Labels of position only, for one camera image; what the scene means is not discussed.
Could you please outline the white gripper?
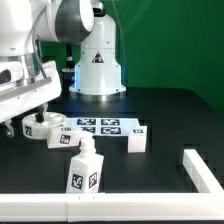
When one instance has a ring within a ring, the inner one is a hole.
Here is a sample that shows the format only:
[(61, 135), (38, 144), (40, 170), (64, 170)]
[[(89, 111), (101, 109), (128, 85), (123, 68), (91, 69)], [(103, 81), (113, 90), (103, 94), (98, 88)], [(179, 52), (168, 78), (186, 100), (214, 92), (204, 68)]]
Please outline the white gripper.
[(6, 135), (9, 138), (14, 137), (11, 118), (44, 103), (38, 107), (35, 114), (36, 122), (42, 123), (48, 108), (46, 102), (57, 98), (61, 94), (61, 84), (56, 63), (49, 61), (43, 64), (43, 68), (47, 75), (46, 79), (42, 75), (38, 75), (35, 82), (28, 86), (0, 93), (0, 123), (5, 123)]

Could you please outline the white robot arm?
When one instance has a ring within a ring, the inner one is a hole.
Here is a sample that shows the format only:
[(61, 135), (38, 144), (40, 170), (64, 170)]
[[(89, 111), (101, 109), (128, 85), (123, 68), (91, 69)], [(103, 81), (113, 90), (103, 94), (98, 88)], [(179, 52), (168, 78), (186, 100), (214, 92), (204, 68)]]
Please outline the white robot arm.
[(44, 122), (48, 102), (59, 97), (56, 63), (41, 62), (37, 40), (81, 46), (70, 91), (107, 101), (125, 93), (115, 59), (115, 23), (100, 0), (0, 0), (0, 124), (14, 136), (11, 119), (34, 108)]

